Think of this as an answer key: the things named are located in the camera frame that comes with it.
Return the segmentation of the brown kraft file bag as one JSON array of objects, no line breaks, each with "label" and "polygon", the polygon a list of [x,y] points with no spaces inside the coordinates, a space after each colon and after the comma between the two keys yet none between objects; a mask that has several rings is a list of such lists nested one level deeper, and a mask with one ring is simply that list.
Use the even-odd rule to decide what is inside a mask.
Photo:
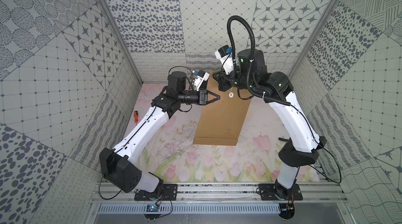
[{"label": "brown kraft file bag", "polygon": [[218,82],[209,78],[207,89],[220,96],[220,100],[202,107],[201,117],[193,141],[194,145],[235,146],[244,125],[251,100],[251,94],[236,88],[226,92],[218,90]]}]

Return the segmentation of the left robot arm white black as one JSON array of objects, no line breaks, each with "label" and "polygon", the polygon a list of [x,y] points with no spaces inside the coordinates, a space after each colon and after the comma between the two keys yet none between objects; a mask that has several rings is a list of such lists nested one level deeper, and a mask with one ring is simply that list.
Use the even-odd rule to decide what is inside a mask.
[{"label": "left robot arm white black", "polygon": [[220,99],[207,90],[209,74],[194,71],[195,79],[189,80],[184,72],[175,71],[168,75],[168,84],[152,100],[145,116],[121,142],[112,149],[104,148],[99,154],[102,178],[120,190],[129,193],[142,190],[159,198],[163,191],[163,179],[141,171],[135,166],[143,149],[151,138],[172,116],[181,109],[182,104],[206,106]]}]

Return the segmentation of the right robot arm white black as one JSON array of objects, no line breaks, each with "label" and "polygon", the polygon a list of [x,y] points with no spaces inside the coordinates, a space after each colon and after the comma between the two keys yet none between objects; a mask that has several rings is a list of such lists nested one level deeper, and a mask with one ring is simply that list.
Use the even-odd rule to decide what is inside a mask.
[{"label": "right robot arm white black", "polygon": [[315,164],[318,150],[324,148],[327,140],[313,130],[304,116],[288,76],[282,72],[269,73],[262,51],[255,50],[253,61],[249,59],[250,53],[249,49],[240,51],[235,64],[229,46],[217,50],[215,56],[222,69],[213,78],[222,92],[232,87],[247,89],[252,97],[264,100],[288,131],[290,137],[278,153],[282,165],[273,189],[278,198],[284,199],[291,195],[300,167]]}]

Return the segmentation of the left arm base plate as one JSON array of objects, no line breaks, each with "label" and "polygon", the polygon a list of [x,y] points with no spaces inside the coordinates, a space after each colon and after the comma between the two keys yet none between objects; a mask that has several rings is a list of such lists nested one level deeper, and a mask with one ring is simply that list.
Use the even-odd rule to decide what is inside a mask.
[{"label": "left arm base plate", "polygon": [[145,190],[137,190],[135,201],[157,201],[161,198],[175,201],[177,199],[178,184],[163,184],[156,188],[153,192]]}]

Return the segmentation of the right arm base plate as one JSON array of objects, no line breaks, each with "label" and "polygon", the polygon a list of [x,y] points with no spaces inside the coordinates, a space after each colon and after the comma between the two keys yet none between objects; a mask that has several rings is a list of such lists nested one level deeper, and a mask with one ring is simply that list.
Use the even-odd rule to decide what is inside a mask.
[{"label": "right arm base plate", "polygon": [[290,189],[273,183],[259,184],[256,193],[261,196],[262,201],[302,201],[303,196],[298,184],[294,184]]}]

